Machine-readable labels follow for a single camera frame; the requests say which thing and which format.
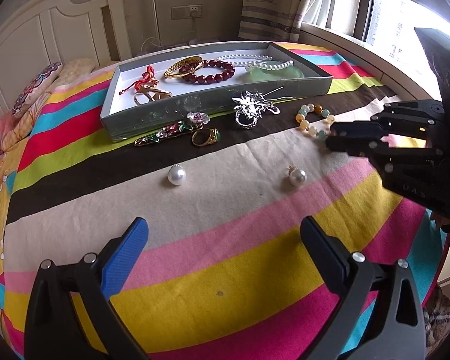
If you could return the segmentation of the white bed headboard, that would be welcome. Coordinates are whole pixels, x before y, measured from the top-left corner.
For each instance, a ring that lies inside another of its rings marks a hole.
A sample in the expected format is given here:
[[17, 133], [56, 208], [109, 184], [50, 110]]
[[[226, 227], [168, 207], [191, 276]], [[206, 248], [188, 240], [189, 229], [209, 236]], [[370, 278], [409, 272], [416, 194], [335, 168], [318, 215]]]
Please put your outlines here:
[[31, 0], [0, 27], [0, 116], [51, 63], [89, 58], [98, 67], [131, 58], [123, 0]]

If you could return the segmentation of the wall power socket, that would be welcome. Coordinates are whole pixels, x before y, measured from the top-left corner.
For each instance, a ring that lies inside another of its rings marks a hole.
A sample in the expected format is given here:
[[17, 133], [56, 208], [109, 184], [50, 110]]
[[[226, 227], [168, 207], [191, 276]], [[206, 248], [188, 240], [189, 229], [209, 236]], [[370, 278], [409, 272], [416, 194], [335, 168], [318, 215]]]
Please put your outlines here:
[[201, 18], [202, 5], [192, 4], [192, 5], [171, 7], [170, 15], [172, 20], [188, 20]]

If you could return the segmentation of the white pearl earring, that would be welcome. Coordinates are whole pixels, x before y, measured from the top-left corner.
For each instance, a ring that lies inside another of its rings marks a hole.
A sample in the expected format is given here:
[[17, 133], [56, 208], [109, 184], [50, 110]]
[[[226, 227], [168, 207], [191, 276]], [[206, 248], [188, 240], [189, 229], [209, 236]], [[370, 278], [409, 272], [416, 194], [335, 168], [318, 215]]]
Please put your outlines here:
[[291, 185], [294, 187], [301, 187], [307, 181], [307, 174], [303, 169], [300, 169], [297, 166], [289, 166], [288, 170], [288, 178]]
[[186, 181], [186, 178], [187, 173], [179, 164], [173, 165], [167, 172], [167, 180], [173, 186], [181, 186]]

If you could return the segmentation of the patterned round pillow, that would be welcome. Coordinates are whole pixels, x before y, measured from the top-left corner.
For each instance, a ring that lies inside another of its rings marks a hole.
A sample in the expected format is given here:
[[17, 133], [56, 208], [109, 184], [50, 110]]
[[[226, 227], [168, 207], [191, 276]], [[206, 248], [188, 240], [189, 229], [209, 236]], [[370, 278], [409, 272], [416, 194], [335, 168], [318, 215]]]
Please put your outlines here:
[[11, 115], [16, 119], [20, 119], [38, 97], [57, 79], [62, 68], [63, 64], [60, 62], [46, 66], [20, 93], [13, 105]]

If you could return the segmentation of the enamel flower hair clip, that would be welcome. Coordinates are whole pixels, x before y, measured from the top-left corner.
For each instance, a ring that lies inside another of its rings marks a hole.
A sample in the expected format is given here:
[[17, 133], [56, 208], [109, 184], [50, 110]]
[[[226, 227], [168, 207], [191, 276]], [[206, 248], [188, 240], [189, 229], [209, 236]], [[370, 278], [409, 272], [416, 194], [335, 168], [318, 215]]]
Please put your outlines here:
[[210, 117], [203, 112], [189, 112], [184, 119], [159, 128], [155, 133], [142, 136], [134, 141], [134, 146], [147, 146], [158, 144], [164, 140], [178, 137], [188, 133], [194, 133], [204, 128], [210, 121]]

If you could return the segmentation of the striped curtain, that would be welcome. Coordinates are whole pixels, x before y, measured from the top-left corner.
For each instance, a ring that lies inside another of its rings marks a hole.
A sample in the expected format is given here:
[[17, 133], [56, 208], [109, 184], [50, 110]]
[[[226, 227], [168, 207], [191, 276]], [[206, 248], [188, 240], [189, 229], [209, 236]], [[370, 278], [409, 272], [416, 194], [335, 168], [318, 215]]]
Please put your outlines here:
[[302, 24], [324, 26], [332, 0], [243, 0], [238, 38], [297, 42]]

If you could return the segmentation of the left white pearl earring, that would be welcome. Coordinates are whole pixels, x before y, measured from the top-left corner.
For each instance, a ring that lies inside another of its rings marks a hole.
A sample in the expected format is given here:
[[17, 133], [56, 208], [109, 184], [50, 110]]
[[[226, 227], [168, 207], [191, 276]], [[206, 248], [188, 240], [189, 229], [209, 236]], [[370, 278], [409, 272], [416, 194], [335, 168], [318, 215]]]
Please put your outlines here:
[[186, 178], [187, 173], [179, 164], [173, 165], [167, 172], [167, 180], [173, 186], [181, 186], [186, 181]]

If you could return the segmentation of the right white pearl earring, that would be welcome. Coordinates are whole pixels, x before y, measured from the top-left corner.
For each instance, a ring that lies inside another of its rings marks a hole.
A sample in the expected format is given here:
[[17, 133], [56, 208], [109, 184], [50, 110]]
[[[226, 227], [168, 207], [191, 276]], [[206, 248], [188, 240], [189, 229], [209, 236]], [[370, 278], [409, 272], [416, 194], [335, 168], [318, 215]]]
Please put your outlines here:
[[294, 187], [301, 187], [307, 181], [307, 174], [303, 169], [300, 169], [297, 166], [289, 166], [288, 170], [288, 178], [291, 185]]

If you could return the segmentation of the green jade bangle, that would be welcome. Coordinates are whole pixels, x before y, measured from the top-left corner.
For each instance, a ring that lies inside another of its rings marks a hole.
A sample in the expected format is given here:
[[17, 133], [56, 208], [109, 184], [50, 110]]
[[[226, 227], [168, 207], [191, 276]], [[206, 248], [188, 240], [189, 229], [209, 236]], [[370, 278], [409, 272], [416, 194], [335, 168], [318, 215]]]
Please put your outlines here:
[[305, 74], [294, 66], [292, 60], [288, 61], [264, 61], [250, 64], [245, 68], [252, 81], [301, 79]]

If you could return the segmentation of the grey jewelry tray box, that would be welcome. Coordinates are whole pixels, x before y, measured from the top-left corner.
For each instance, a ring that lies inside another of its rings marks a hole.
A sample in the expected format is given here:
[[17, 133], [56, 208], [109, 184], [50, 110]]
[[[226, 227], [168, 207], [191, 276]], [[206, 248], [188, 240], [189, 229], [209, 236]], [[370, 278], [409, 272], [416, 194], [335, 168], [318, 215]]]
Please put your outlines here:
[[[241, 63], [256, 56], [269, 56], [281, 62], [292, 60], [305, 77], [252, 81], [244, 66], [238, 66], [230, 80], [211, 85], [193, 85], [181, 78], [164, 77], [167, 68], [191, 56], [206, 60], [222, 57], [229, 62]], [[172, 96], [137, 106], [131, 84], [140, 78], [147, 67], [154, 69], [157, 87], [172, 92]], [[209, 116], [230, 111], [235, 106], [232, 98], [245, 91], [259, 92], [277, 99], [309, 98], [326, 94], [331, 83], [332, 76], [322, 68], [271, 41], [225, 41], [182, 46], [120, 63], [105, 95], [100, 121], [113, 141], [124, 141], [182, 119], [192, 111], [201, 111]]]

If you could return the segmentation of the striped colourful table cloth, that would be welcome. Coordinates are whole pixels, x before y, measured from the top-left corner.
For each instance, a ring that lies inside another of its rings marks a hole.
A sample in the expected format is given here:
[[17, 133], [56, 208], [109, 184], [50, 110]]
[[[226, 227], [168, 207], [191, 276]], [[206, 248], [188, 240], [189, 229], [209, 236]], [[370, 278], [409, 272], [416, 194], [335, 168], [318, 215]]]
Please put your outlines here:
[[[148, 244], [111, 302], [154, 359], [298, 357], [337, 304], [300, 240], [307, 215], [373, 261], [406, 259], [428, 300], [448, 237], [423, 207], [384, 189], [368, 161], [301, 132], [298, 102], [250, 130], [232, 115], [213, 118], [214, 145], [185, 135], [136, 147], [113, 143], [101, 124], [111, 76], [59, 89], [27, 138], [4, 232], [4, 321], [15, 353], [24, 352], [40, 263], [75, 263], [136, 217], [148, 222]], [[181, 186], [167, 180], [176, 164], [187, 173]], [[299, 188], [291, 165], [307, 174]]]

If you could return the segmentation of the gold silver bangle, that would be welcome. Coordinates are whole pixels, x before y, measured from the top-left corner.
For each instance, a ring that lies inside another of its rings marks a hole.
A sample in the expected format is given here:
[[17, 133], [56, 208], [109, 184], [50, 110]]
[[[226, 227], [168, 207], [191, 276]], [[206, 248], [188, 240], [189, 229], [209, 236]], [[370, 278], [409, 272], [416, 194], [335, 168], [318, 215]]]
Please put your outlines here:
[[141, 85], [135, 92], [133, 100], [137, 106], [150, 102], [156, 102], [165, 98], [170, 98], [172, 92], [155, 88], [150, 85]]

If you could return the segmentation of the window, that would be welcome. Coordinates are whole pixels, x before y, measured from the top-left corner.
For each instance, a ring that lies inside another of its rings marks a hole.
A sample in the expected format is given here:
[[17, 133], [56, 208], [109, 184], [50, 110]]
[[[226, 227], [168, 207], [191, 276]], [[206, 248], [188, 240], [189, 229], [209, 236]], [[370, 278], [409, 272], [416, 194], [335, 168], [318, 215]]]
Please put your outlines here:
[[302, 43], [333, 49], [404, 99], [441, 99], [437, 78], [416, 34], [450, 37], [446, 0], [330, 0], [325, 19], [301, 25]]

